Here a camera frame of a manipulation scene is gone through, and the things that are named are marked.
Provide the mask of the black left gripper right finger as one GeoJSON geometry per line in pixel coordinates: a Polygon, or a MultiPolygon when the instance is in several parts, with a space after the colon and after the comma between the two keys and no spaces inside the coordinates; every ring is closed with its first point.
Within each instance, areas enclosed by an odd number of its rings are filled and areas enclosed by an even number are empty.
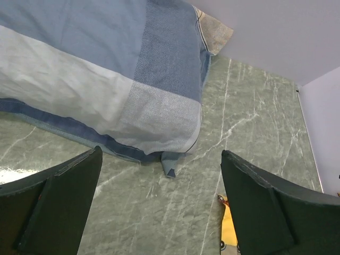
{"type": "Polygon", "coordinates": [[[221,171],[241,254],[339,254],[339,198],[222,152],[221,171]]]}

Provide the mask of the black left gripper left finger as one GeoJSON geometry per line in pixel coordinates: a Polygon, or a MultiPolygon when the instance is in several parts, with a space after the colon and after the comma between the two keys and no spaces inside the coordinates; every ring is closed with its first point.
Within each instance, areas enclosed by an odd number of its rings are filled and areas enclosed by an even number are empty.
{"type": "Polygon", "coordinates": [[[98,183],[99,146],[1,185],[1,254],[77,254],[98,183]]]}

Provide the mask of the blue patterned pillowcase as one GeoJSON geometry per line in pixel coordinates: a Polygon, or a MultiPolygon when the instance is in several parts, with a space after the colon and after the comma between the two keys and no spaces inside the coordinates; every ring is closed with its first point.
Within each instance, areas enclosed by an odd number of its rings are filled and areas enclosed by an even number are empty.
{"type": "Polygon", "coordinates": [[[232,34],[184,1],[1,1],[1,111],[174,177],[232,34]]]}

